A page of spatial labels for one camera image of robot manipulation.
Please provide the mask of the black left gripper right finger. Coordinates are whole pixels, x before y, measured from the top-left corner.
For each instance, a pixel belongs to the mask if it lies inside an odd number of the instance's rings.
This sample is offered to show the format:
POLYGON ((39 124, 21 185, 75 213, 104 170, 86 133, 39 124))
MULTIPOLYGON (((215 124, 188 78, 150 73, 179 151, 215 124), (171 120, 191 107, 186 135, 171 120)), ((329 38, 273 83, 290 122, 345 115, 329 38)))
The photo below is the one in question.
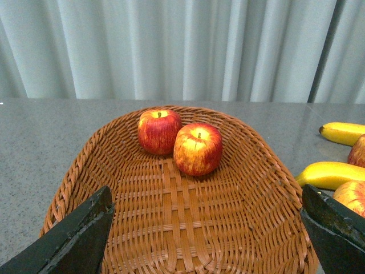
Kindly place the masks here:
POLYGON ((364 273, 364 217, 306 184, 301 219, 325 273, 364 273))

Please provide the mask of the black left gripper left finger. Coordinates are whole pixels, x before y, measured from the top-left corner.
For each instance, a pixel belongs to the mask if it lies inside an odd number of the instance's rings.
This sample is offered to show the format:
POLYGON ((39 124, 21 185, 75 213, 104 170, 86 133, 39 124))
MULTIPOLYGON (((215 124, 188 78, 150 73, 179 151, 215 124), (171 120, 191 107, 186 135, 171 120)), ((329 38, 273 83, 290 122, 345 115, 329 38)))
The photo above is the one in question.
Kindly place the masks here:
POLYGON ((101 273, 114 210, 104 186, 2 265, 1 273, 101 273))

